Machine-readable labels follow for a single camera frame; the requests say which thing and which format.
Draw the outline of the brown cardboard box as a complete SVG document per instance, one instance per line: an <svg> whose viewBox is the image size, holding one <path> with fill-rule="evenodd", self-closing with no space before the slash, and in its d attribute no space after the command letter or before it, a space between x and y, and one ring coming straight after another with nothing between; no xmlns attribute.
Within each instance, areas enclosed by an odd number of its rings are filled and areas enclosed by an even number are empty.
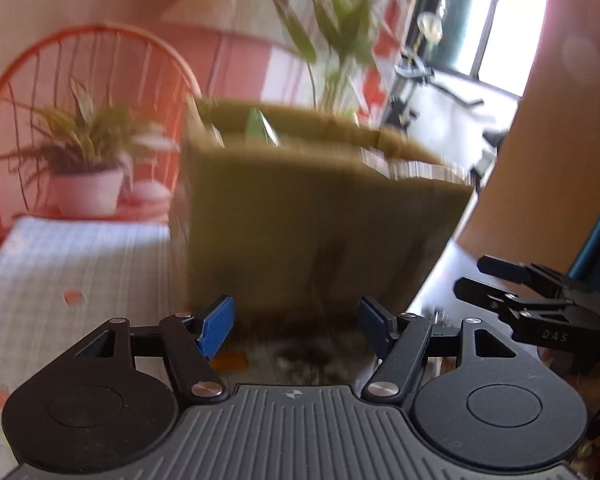
<svg viewBox="0 0 600 480"><path fill-rule="evenodd" d="M279 146L245 139L260 108ZM308 108L189 99L169 216L170 299L244 320L408 307L471 198L468 175L391 129Z"/></svg>

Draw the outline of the green snack bag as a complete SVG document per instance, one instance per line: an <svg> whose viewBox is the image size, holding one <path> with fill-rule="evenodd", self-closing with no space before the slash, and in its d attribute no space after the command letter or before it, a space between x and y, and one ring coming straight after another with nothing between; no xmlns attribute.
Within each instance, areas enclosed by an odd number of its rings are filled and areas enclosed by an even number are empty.
<svg viewBox="0 0 600 480"><path fill-rule="evenodd" d="M251 107L245 126L245 139L248 142L260 142L266 145L279 146L279 136L260 108Z"/></svg>

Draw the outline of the wooden panel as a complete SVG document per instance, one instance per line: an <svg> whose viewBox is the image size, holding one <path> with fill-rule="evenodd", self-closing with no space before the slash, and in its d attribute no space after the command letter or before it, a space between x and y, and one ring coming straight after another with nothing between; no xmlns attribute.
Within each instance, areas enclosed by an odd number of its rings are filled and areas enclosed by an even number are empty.
<svg viewBox="0 0 600 480"><path fill-rule="evenodd" d="M547 0L524 95L457 243L565 272L600 216L600 0Z"/></svg>

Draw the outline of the checkered bed sheet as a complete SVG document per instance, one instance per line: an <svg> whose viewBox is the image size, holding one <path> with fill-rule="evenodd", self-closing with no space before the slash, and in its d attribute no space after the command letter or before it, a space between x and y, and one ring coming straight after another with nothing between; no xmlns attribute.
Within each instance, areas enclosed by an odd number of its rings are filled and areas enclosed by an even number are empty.
<svg viewBox="0 0 600 480"><path fill-rule="evenodd" d="M0 248L0 479L17 465L1 427L8 396L108 318L155 325L171 313L169 230L159 223L24 218ZM211 362L238 384L362 385L377 364L347 312L258 333L242 312Z"/></svg>

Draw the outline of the black exercise bike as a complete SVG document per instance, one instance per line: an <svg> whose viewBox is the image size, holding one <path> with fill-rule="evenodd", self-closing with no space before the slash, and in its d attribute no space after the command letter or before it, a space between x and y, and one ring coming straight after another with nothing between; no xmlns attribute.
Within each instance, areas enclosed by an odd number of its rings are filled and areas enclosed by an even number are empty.
<svg viewBox="0 0 600 480"><path fill-rule="evenodd" d="M416 18L414 44L403 47L394 66L384 126L414 136L465 169L477 192L486 186L518 107L507 94L435 70L419 53L443 39L442 18L425 11Z"/></svg>

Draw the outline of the printed room backdrop cloth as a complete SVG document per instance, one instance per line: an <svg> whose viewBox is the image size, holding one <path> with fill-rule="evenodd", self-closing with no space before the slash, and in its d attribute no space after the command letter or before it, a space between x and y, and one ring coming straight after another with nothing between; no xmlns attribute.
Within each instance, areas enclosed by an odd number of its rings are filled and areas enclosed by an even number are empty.
<svg viewBox="0 0 600 480"><path fill-rule="evenodd" d="M73 84L180 134L184 98L198 92L220 34L169 22L178 1L0 0L0 240L52 203L43 168L6 154L43 140L42 108L73 109Z"/></svg>

